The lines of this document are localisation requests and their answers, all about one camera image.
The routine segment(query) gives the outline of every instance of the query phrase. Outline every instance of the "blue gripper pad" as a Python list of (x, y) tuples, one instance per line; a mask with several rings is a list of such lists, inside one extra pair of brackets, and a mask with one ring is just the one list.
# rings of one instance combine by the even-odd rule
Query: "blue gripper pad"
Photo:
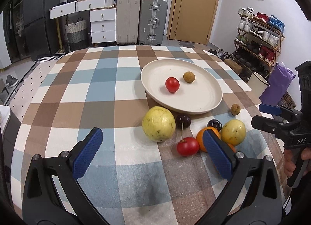
[(259, 111), (271, 115), (280, 115), (282, 113), (281, 108), (278, 106), (270, 106), (266, 104), (259, 105)]
[[(206, 148), (207, 153), (210, 155), (220, 176), (229, 181), (233, 174), (233, 165), (232, 160), (228, 158), (224, 149), (226, 147), (230, 149), (230, 147), (225, 142), (223, 142), (223, 144), (226, 145), (226, 147), (224, 147), (220, 142), (223, 141), (220, 140), (212, 130), (204, 131), (203, 133), (204, 147)], [(231, 149), (230, 151), (226, 149), (226, 151), (227, 152), (231, 151), (232, 153), (231, 155), (233, 156), (234, 153)]]
[(103, 142), (103, 131), (96, 129), (92, 136), (87, 136), (86, 138), (89, 138), (88, 142), (73, 162), (72, 174), (75, 180), (85, 175), (86, 170)]

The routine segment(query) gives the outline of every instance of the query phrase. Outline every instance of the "human hand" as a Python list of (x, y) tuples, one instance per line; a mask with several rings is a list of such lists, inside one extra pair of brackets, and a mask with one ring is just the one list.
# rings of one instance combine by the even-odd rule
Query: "human hand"
[[(284, 150), (284, 173), (287, 177), (291, 177), (293, 175), (294, 170), (296, 169), (296, 165), (292, 162), (293, 152), (291, 150)], [(305, 148), (301, 152), (301, 159), (308, 160), (311, 159), (311, 148)], [(304, 175), (308, 172), (311, 172), (311, 163), (308, 164), (307, 169), (304, 171)]]

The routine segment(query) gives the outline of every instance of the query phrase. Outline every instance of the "plaid tablecloth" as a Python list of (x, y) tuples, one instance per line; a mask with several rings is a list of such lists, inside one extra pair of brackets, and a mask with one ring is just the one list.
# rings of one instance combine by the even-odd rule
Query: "plaid tablecloth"
[[(261, 102), (224, 62), (207, 51), (192, 48), (118, 46), (70, 53), (55, 64), (41, 84), (24, 116), (13, 154), (11, 188), (17, 213), (21, 214), (32, 156), (38, 153), (53, 157), (71, 150), (93, 127), (103, 130), (104, 141), (78, 182), (112, 225), (189, 225), (208, 210), (227, 183), (209, 155), (200, 152), (180, 157), (175, 149), (180, 131), (158, 144), (148, 140), (141, 127), (143, 116), (157, 103), (146, 94), (140, 72), (147, 63), (163, 58), (201, 66), (217, 79), (223, 91), (223, 100), (216, 109), (192, 116), (184, 136), (195, 137), (213, 118), (223, 124), (240, 119), (247, 136), (237, 150), (250, 158), (272, 155), (281, 191), (288, 194), (278, 141), (250, 124), (253, 116), (260, 115)], [(242, 108), (235, 117), (228, 113), (234, 103)], [(64, 206), (73, 212), (58, 179), (54, 181)], [(250, 179), (233, 209), (242, 203), (249, 185)]]

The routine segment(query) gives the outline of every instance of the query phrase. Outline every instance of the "black refrigerator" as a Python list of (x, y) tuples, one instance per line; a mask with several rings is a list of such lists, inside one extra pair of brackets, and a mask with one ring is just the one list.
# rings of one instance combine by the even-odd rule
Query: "black refrigerator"
[(59, 49), (56, 20), (49, 9), (60, 0), (23, 0), (26, 41), (32, 60), (38, 55), (55, 54)]

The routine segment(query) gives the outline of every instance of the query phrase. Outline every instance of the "white plate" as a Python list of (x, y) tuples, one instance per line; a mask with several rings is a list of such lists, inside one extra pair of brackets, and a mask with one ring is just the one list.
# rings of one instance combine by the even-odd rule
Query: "white plate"
[[(183, 79), (185, 72), (195, 74), (191, 84)], [(180, 83), (179, 90), (170, 93), (165, 81), (175, 77)], [(222, 100), (219, 83), (211, 73), (188, 61), (161, 59), (148, 63), (140, 75), (146, 92), (159, 104), (177, 112), (202, 114), (216, 108)]]

